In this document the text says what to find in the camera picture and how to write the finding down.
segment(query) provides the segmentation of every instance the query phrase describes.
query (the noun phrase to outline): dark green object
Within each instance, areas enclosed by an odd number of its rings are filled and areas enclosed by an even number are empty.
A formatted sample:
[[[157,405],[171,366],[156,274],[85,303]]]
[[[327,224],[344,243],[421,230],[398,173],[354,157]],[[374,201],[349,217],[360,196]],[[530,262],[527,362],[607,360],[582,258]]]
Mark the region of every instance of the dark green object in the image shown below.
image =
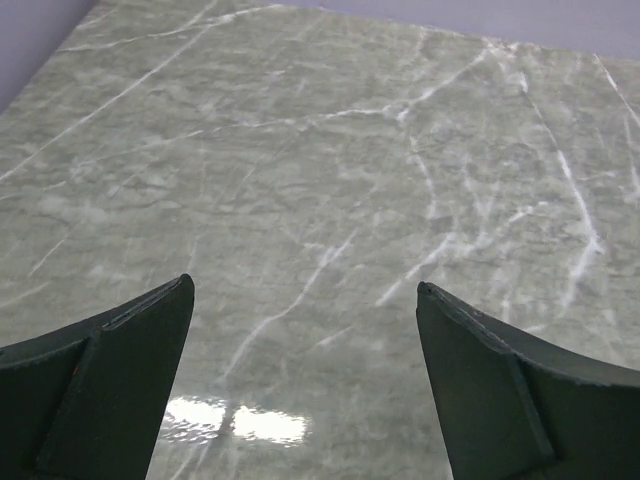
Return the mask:
[[[640,478],[640,372],[420,283],[418,329],[455,480]]]
[[[0,478],[144,479],[194,304],[182,275],[0,353]]]

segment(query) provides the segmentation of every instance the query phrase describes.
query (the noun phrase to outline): marble floor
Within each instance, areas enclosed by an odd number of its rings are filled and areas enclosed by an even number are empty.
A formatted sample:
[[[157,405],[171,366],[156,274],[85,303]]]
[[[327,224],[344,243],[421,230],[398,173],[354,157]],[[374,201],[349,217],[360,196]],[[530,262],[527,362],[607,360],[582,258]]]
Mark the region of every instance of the marble floor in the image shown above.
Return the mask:
[[[189,272],[150,479],[448,478],[429,280],[640,368],[640,63],[105,0],[0,117],[0,340]]]

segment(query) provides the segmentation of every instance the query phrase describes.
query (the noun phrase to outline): green marble surface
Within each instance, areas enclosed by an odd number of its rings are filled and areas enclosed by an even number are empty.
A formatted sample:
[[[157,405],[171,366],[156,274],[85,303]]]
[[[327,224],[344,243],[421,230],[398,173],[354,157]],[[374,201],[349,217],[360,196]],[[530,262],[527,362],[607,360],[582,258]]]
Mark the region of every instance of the green marble surface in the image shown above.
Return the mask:
[[[638,112],[639,63],[103,1],[0,116],[0,339],[187,271],[150,479],[445,479],[420,280],[640,368]]]

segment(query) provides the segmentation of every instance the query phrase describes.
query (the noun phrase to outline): curved edge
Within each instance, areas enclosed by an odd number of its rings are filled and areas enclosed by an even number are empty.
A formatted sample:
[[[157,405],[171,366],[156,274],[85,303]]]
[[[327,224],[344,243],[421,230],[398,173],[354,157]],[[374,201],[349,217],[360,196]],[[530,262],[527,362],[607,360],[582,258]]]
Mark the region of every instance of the curved edge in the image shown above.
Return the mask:
[[[431,297],[453,322],[487,348],[513,354],[523,363],[574,383],[640,388],[640,372],[572,352],[501,322],[433,283],[420,282],[418,294]]]
[[[442,307],[418,295],[418,332],[454,477],[519,478],[554,464],[522,362],[491,332]]]
[[[0,114],[97,3],[0,1]]]
[[[39,337],[0,347],[0,352],[2,352],[0,354],[0,369],[17,368],[21,364],[57,355],[68,348],[75,348],[78,343],[87,341],[97,328],[109,328],[109,326],[116,325],[121,319],[129,316],[132,309],[138,312],[145,306],[152,305],[172,289],[185,284],[187,288],[195,292],[193,279],[188,274],[182,274],[111,310],[45,333]]]
[[[195,286],[181,275],[138,298],[92,332],[37,454],[36,473],[146,475],[189,333]]]

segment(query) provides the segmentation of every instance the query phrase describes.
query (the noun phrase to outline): purple wall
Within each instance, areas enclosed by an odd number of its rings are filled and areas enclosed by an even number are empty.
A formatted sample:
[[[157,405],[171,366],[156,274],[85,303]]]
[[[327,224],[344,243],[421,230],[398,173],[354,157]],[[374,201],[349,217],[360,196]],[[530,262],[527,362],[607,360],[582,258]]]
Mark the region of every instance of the purple wall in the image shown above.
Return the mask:
[[[639,0],[279,0],[512,41],[640,59]]]
[[[98,0],[0,0],[0,115]]]

